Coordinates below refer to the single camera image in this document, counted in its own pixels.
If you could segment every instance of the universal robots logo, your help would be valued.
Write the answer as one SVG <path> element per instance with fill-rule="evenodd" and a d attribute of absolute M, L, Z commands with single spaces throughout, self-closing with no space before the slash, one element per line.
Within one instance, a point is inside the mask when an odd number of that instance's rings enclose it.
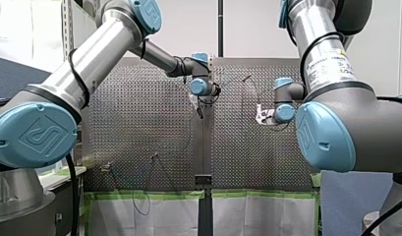
<path fill-rule="evenodd" d="M 60 146 L 68 131 L 47 116 L 38 118 L 20 136 L 20 142 L 45 156 Z"/>
<path fill-rule="evenodd" d="M 160 19 L 160 13 L 157 11 L 154 1 L 147 1 L 144 5 L 145 12 L 151 16 L 153 23 L 156 23 Z"/>

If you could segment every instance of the perforated panel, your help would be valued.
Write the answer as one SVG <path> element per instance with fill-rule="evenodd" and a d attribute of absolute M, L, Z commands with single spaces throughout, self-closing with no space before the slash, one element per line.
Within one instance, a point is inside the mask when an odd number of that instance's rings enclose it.
<path fill-rule="evenodd" d="M 294 123 L 280 131 L 284 126 L 255 119 L 258 103 L 274 107 L 276 78 L 299 81 L 299 61 L 217 58 L 212 64 L 222 86 L 212 133 L 213 187 L 310 190 L 312 168 L 300 153 Z"/>
<path fill-rule="evenodd" d="M 194 189 L 192 110 L 182 79 L 123 59 L 90 102 L 87 190 Z"/>

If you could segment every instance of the black bracket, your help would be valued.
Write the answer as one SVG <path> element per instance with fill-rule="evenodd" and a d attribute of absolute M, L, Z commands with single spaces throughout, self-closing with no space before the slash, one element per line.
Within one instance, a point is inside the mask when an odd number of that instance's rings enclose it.
<path fill-rule="evenodd" d="M 195 175 L 196 185 L 212 185 L 212 175 Z"/>

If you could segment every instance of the white cloth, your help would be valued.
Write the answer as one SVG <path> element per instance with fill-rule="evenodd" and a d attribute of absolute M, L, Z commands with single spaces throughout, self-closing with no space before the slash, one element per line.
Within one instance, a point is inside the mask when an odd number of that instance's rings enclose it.
<path fill-rule="evenodd" d="M 315 199 L 213 199 L 215 236 L 315 236 Z"/>
<path fill-rule="evenodd" d="M 135 200 L 148 212 L 148 201 Z M 199 200 L 150 201 L 148 215 L 133 200 L 94 201 L 89 216 L 92 236 L 198 236 Z"/>

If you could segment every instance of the label sticker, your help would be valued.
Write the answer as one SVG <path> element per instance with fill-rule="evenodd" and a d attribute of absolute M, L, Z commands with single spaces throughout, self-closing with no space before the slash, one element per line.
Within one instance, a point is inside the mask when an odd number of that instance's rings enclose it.
<path fill-rule="evenodd" d="M 344 50 L 331 50 L 316 58 L 306 68 L 311 89 L 326 84 L 356 81 L 354 70 Z"/>

